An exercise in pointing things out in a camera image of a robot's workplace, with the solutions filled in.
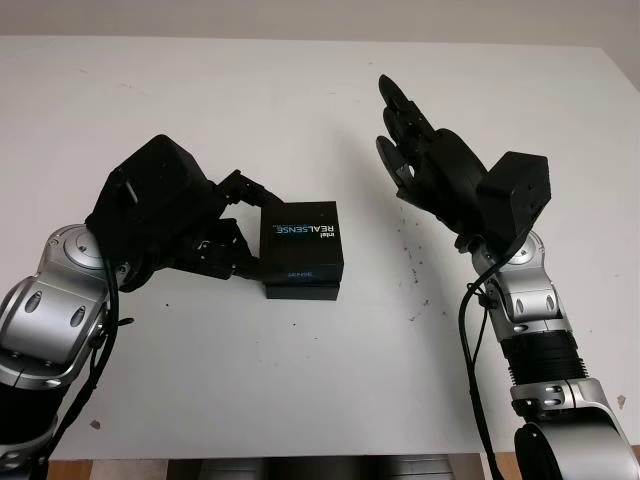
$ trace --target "silver robot arm segment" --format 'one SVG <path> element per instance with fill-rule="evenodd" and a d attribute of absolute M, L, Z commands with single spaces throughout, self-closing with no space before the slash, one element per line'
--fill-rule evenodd
<path fill-rule="evenodd" d="M 118 282 L 126 273 L 126 266 L 118 269 Z M 107 299 L 98 247 L 84 225 L 54 232 L 37 273 L 5 297 L 0 307 L 0 472 L 29 464 L 51 439 L 62 397 L 99 347 Z"/>
<path fill-rule="evenodd" d="M 571 325 L 544 270 L 544 255 L 540 237 L 530 232 L 485 284 L 493 329 L 515 384 L 512 405 L 527 422 L 516 433 L 523 478 L 637 480 L 638 462 L 602 386 L 587 377 L 577 356 Z M 473 253 L 478 274 L 493 263 L 485 247 Z M 532 463 L 548 470 L 527 472 Z M 556 476 L 541 477 L 543 472 Z"/>

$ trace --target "white wall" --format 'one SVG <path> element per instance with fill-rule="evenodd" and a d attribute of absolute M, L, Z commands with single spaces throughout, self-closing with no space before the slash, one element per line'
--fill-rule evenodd
<path fill-rule="evenodd" d="M 638 0 L 0 0 L 0 34 L 601 47 L 640 88 Z"/>

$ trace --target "white table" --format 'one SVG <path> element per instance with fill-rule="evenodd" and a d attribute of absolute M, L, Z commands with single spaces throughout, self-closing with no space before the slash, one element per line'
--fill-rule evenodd
<path fill-rule="evenodd" d="M 600 50 L 4 37 L 0 291 L 160 132 L 214 181 L 240 168 L 286 200 L 336 200 L 342 231 L 335 303 L 176 271 L 123 295 L 136 323 L 57 458 L 481 449 L 454 320 L 474 272 L 453 234 L 394 196 L 374 147 L 380 73 L 487 165 L 506 150 L 549 156 L 553 200 L 536 227 L 547 269 L 590 373 L 640 441 L 640 95 Z M 257 251 L 258 209 L 229 215 Z M 478 375 L 495 447 L 510 450 L 521 420 L 492 332 Z"/>

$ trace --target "black box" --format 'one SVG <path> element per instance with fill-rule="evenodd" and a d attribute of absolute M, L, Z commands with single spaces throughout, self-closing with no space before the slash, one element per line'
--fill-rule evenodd
<path fill-rule="evenodd" d="M 335 300 L 344 260 L 336 202 L 262 208 L 260 260 L 267 298 Z"/>

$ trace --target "robotic arm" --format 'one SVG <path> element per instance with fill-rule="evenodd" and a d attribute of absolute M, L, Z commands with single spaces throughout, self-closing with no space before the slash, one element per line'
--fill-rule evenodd
<path fill-rule="evenodd" d="M 118 318 L 118 290 L 141 287 L 161 268 L 268 278 L 235 219 L 220 219 L 240 201 L 282 202 L 238 170 L 210 182 L 160 135 L 109 175 L 86 224 L 49 237 L 36 274 L 0 306 L 0 479 L 46 478 L 49 455 L 96 388 L 118 326 L 132 321 Z M 88 360 L 89 378 L 58 425 L 62 399 Z"/>
<path fill-rule="evenodd" d="M 558 293 L 544 270 L 544 245 L 531 231 L 551 198 L 547 159 L 508 152 L 487 171 L 453 132 L 434 130 L 388 77 L 380 78 L 384 122 L 394 142 L 378 152 L 398 197 L 458 234 L 480 277 L 463 298 L 459 326 L 478 431 L 494 479 L 498 470 L 466 338 L 465 310 L 484 284 L 488 308 L 525 425 L 515 434 L 524 480 L 637 480 L 638 462 L 600 382 L 587 377 Z"/>

